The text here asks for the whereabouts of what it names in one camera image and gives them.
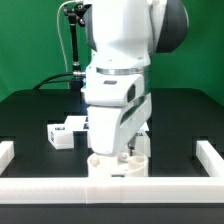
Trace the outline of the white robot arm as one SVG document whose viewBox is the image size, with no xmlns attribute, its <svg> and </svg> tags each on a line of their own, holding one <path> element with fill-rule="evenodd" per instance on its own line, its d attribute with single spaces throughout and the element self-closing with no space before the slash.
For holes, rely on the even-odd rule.
<svg viewBox="0 0 224 224">
<path fill-rule="evenodd" d="M 151 116 L 151 58 L 180 46 L 188 15 L 182 0 L 93 0 L 85 19 L 91 147 L 115 156 Z"/>
</svg>

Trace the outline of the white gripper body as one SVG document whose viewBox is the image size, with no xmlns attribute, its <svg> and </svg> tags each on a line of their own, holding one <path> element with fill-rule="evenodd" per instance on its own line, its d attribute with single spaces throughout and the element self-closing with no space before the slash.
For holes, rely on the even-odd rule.
<svg viewBox="0 0 224 224">
<path fill-rule="evenodd" d="M 152 112 L 151 94 L 145 93 L 142 74 L 88 74 L 85 102 L 91 147 L 104 156 L 116 156 Z"/>
</svg>

